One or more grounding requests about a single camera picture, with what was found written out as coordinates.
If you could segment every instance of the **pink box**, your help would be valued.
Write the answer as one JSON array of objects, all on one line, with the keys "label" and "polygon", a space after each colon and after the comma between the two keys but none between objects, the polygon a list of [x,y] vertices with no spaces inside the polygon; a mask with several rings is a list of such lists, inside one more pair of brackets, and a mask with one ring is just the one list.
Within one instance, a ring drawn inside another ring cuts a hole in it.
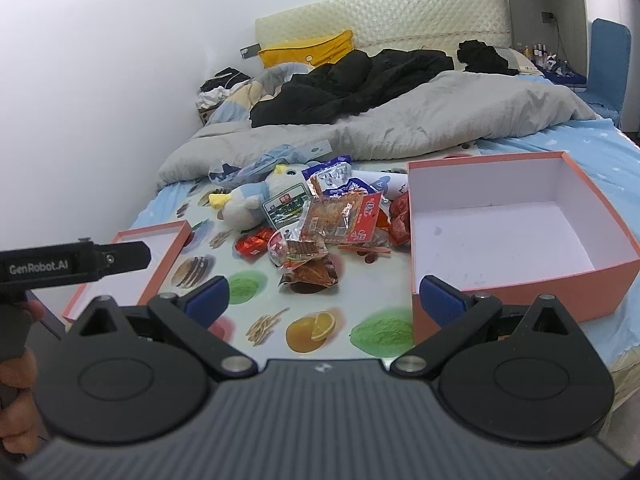
[{"label": "pink box", "polygon": [[158,292],[190,233],[191,227],[184,220],[119,232],[110,243],[146,243],[151,250],[149,266],[78,286],[62,316],[75,321],[88,303],[101,294],[113,296],[121,306],[146,304]]},{"label": "pink box", "polygon": [[576,321],[612,313],[640,270],[640,245],[563,152],[410,162],[416,343],[440,327],[422,309],[427,274],[506,304],[557,296]]}]

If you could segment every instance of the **human hand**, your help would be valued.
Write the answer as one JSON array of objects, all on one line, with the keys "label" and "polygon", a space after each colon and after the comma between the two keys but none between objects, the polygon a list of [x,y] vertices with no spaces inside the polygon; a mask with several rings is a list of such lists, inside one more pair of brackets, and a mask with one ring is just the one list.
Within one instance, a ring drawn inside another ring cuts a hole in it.
[{"label": "human hand", "polygon": [[[39,301],[21,306],[34,322],[44,316],[44,306]],[[0,363],[0,383],[21,390],[11,405],[0,410],[0,438],[10,453],[31,454],[38,447],[38,410],[31,393],[37,374],[36,358],[29,349],[22,357]]]}]

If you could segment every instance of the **blue bed sheet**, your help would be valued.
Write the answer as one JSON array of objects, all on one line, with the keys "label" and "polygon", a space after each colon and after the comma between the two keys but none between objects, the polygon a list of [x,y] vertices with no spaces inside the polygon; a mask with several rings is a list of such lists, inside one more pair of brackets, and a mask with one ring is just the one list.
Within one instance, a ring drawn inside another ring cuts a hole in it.
[{"label": "blue bed sheet", "polygon": [[[478,147],[483,155],[568,152],[640,238],[640,150],[616,130],[611,120],[569,121],[519,139],[478,140]],[[195,184],[179,182],[165,187],[140,213],[133,227],[175,219],[175,211],[188,193],[194,192]],[[640,280],[636,279],[615,313],[581,326],[607,365],[640,345]]]}]

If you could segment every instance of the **yellow beak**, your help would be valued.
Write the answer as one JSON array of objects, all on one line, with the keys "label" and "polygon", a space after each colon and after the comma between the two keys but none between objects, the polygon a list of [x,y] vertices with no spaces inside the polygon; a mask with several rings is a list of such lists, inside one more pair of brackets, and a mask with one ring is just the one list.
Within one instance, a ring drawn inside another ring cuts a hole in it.
[{"label": "yellow beak", "polygon": [[213,209],[222,209],[231,200],[230,194],[211,193],[209,195],[209,205]]}]

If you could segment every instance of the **green powder illustration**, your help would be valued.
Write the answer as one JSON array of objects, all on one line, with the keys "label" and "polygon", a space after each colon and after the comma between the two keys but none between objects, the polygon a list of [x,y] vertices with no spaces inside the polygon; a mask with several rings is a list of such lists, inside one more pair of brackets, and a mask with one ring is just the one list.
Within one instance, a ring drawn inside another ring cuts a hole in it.
[{"label": "green powder illustration", "polygon": [[396,357],[414,346],[414,326],[405,309],[390,309],[351,330],[351,344],[373,357]]},{"label": "green powder illustration", "polygon": [[229,303],[246,303],[264,289],[267,277],[254,270],[236,272],[227,278],[229,282]]}]

